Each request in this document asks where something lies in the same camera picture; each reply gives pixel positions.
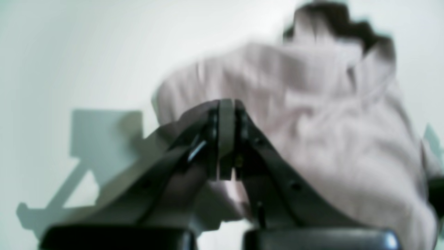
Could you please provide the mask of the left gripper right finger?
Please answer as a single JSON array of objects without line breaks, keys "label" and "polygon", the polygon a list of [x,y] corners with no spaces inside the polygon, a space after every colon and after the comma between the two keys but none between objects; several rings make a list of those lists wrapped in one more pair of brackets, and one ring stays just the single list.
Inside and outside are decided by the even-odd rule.
[{"label": "left gripper right finger", "polygon": [[401,250],[389,229],[344,215],[295,171],[253,124],[241,101],[225,101],[225,178],[242,182],[255,229],[244,250]]}]

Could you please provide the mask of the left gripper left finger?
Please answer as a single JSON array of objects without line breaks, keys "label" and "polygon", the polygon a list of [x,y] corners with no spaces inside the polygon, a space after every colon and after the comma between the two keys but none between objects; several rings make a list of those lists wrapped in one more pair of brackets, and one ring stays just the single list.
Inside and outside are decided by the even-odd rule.
[{"label": "left gripper left finger", "polygon": [[219,115],[223,101],[201,111],[141,177],[104,208],[76,223],[48,229],[43,250],[196,250],[189,228],[195,197],[219,176]]}]

